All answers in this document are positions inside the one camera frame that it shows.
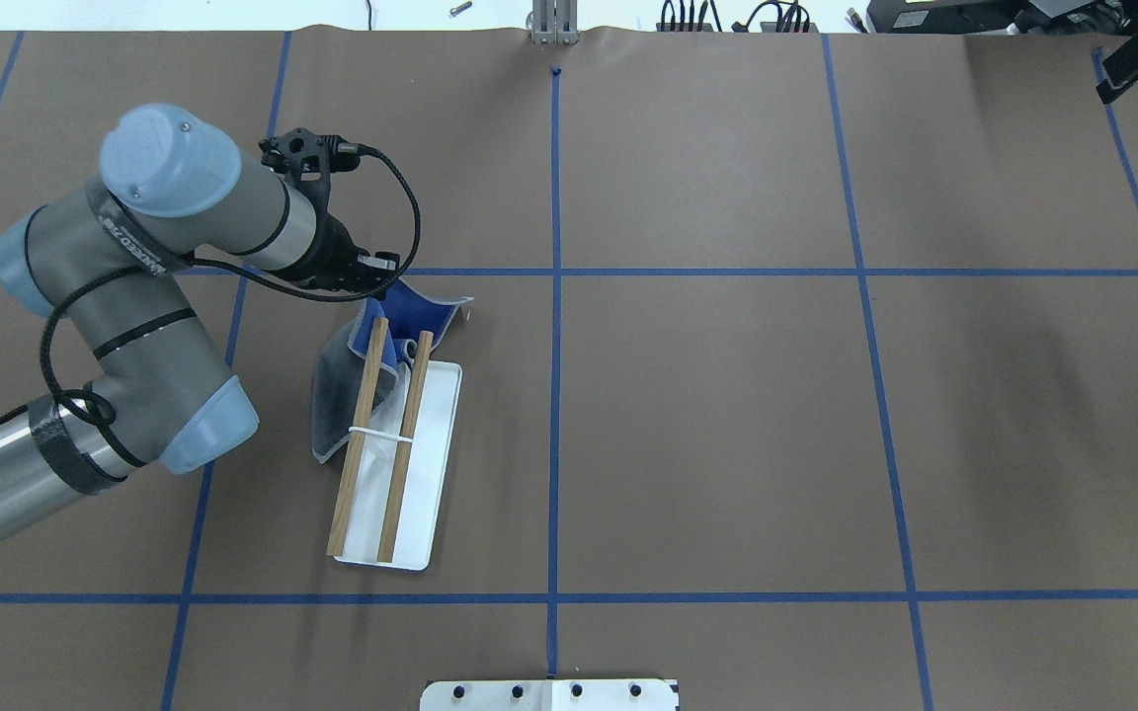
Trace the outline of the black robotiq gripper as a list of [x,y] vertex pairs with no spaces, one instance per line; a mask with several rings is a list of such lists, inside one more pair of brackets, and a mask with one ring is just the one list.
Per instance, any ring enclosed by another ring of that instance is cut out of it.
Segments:
[[353,242],[343,222],[325,208],[316,208],[315,239],[306,255],[304,288],[320,291],[352,292],[384,300],[399,280],[402,261],[397,253],[368,255]]

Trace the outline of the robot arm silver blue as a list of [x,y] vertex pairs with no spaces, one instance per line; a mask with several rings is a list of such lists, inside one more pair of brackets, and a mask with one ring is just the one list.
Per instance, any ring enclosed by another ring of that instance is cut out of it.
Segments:
[[152,463],[196,471],[256,432],[239,378],[178,286],[217,268],[303,300],[382,297],[407,255],[354,243],[331,177],[382,150],[295,129],[258,156],[173,104],[123,114],[98,174],[0,235],[0,284],[44,320],[38,399],[0,416],[0,541]]

